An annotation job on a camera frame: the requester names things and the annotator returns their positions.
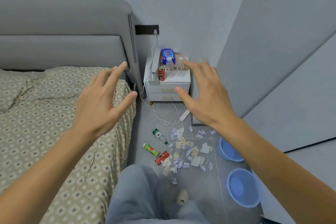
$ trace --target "blue bucket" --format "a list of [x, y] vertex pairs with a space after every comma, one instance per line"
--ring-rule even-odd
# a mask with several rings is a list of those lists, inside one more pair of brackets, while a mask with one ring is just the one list
[[217, 154], [225, 160], [231, 160], [235, 162], [243, 161], [244, 159], [239, 153], [227, 142], [223, 137], [219, 140], [219, 145], [216, 147]]
[[253, 208], [260, 203], [257, 181], [246, 169], [237, 168], [231, 171], [226, 183], [231, 197], [239, 205]]

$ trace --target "forearm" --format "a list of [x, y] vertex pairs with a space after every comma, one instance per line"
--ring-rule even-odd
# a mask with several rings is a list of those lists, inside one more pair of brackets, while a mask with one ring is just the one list
[[57, 144], [0, 197], [2, 223], [39, 223], [92, 140], [65, 132]]
[[335, 221], [336, 192], [235, 119], [218, 132], [239, 152], [296, 223]]

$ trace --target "white nightstand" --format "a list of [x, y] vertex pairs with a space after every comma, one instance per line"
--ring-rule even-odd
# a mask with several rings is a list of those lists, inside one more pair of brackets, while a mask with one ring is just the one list
[[149, 66], [151, 65], [152, 58], [148, 57], [146, 60], [145, 75], [143, 83], [145, 84], [147, 97], [149, 101], [182, 101], [174, 88], [180, 86], [186, 92], [189, 93], [190, 87], [190, 70], [177, 71], [174, 69], [171, 73], [166, 73], [166, 79], [162, 82], [159, 81], [158, 84], [149, 84], [147, 80]]

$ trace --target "drawer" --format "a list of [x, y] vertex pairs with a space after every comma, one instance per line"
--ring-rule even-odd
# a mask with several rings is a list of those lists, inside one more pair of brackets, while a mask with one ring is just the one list
[[175, 92], [176, 86], [183, 88], [186, 92], [189, 91], [189, 83], [159, 83], [155, 85], [146, 83], [146, 91], [148, 93]]
[[175, 91], [165, 93], [148, 93], [149, 101], [182, 101]]

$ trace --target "gray upholstered headboard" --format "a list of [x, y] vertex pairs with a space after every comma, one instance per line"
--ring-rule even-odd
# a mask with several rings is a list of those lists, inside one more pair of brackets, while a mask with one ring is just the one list
[[142, 88], [132, 8], [123, 0], [0, 0], [0, 69], [113, 67]]

